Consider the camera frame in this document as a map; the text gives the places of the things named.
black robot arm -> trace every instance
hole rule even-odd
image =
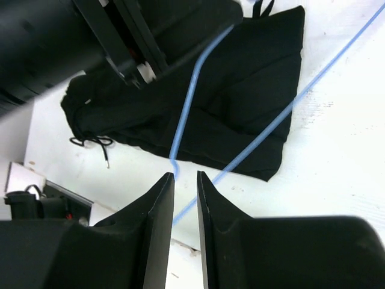
[[[232,0],[4,0],[0,2],[0,116],[106,61],[127,84],[157,78],[242,21]]]

black cylinder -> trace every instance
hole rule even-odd
[[[71,0],[0,1],[0,114],[103,60]]]
[[[4,203],[11,206],[12,220],[38,219],[38,202],[34,194],[14,191],[5,195]]]

black plastic part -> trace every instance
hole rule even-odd
[[[73,220],[86,218],[87,221],[90,221],[92,206],[90,201],[82,200],[78,195],[50,182],[44,187],[44,194],[48,199],[60,198],[66,200],[66,213],[71,214]]]
[[[73,1],[104,48],[109,63],[123,79],[127,78],[137,64],[99,1]]]
[[[18,106],[24,104],[23,101],[18,101],[18,99],[16,99],[15,101],[14,99],[8,99],[7,95],[8,95],[7,92],[3,94],[3,92],[0,89],[0,116],[2,116],[3,114],[7,114],[9,111],[12,111],[16,109]]]
[[[62,219],[67,216],[67,202],[61,197],[41,198],[42,216],[45,219]]]
[[[14,191],[5,195],[4,203],[11,206],[12,220],[39,218],[39,203],[34,194],[27,191]]]
[[[1,288],[164,288],[173,205],[168,173],[92,228],[69,220],[0,222]]]
[[[115,0],[156,76],[170,73],[243,19],[233,0]]]
[[[254,219],[203,172],[198,200],[205,289],[385,288],[384,249],[360,218]]]
[[[23,102],[105,58],[72,0],[0,1],[0,43],[0,95]]]

black fabric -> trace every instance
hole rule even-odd
[[[203,65],[178,160],[223,169],[293,100],[303,28],[303,7],[254,15],[234,28]],[[74,78],[62,108],[75,137],[80,129],[168,157],[195,61],[142,90],[112,69]],[[234,171],[269,180],[290,124],[291,116]]]

blue wire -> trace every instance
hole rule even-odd
[[[248,155],[252,153],[271,133],[279,126],[279,124],[290,114],[293,107],[297,105],[307,92],[312,89],[318,81],[325,75],[326,72],[340,59],[341,56],[350,48],[350,46],[361,36],[361,34],[369,27],[369,25],[380,15],[385,9],[385,3],[381,8],[369,19],[369,21],[361,28],[361,30],[342,48],[342,50],[314,77],[313,80],[295,97],[295,99],[257,136],[234,160],[232,160],[213,180],[215,185],[222,180],[228,172],[231,172],[237,167]],[[179,223],[179,221],[191,210],[197,203],[197,197],[192,199],[187,206],[185,206],[173,219],[173,226]]]
[[[198,82],[198,77],[200,70],[203,66],[203,63],[205,63],[207,57],[210,55],[210,53],[217,47],[217,45],[230,33],[230,31],[233,29],[234,25],[228,27],[225,31],[223,31],[216,39],[214,39],[210,45],[202,52],[202,54],[199,56],[194,70],[192,72],[191,80],[190,80],[190,85],[188,87],[185,103],[183,105],[183,110],[182,113],[180,114],[180,119],[178,126],[176,128],[173,144],[171,146],[170,150],[170,162],[174,167],[174,178],[177,179],[179,176],[179,166],[178,163],[176,162],[176,156],[179,150],[180,146],[180,141],[182,139],[183,132],[185,130],[186,126],[186,121],[188,117],[188,113],[190,111],[190,106],[193,101],[193,96],[195,92],[195,88],[197,87],[197,82]]]

